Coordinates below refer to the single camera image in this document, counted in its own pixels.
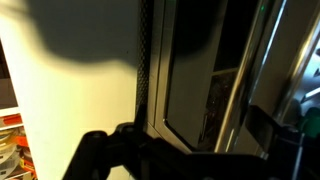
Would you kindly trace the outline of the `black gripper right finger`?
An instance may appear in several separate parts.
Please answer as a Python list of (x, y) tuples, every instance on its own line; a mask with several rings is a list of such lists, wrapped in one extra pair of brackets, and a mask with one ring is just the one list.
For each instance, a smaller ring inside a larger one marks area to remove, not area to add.
[(268, 154), (267, 177), (320, 180), (319, 136), (311, 137), (297, 128), (281, 125), (256, 105), (248, 107), (245, 126)]

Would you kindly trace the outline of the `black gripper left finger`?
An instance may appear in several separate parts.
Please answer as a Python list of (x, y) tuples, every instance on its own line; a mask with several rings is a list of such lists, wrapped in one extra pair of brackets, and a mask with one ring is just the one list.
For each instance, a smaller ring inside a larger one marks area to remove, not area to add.
[(147, 105), (138, 107), (133, 123), (84, 134), (62, 180), (106, 180), (111, 169), (124, 166), (137, 180), (176, 180), (186, 174), (183, 154), (161, 138), (143, 130)]

